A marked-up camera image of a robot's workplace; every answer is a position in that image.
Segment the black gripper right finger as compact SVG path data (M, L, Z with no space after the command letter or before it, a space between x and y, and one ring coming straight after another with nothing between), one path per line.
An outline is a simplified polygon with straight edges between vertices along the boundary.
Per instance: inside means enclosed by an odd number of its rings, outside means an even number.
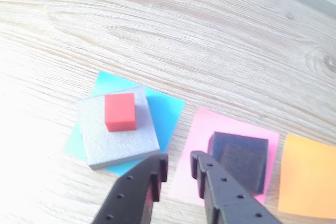
M205 203L207 223L265 223L280 221L246 191L209 154L192 151L191 173Z

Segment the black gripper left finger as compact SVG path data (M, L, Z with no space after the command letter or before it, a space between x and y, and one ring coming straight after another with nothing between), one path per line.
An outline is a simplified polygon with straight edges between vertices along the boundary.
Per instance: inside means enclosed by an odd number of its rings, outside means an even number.
M168 160L166 153L155 154L119 177L92 222L150 223L167 181Z

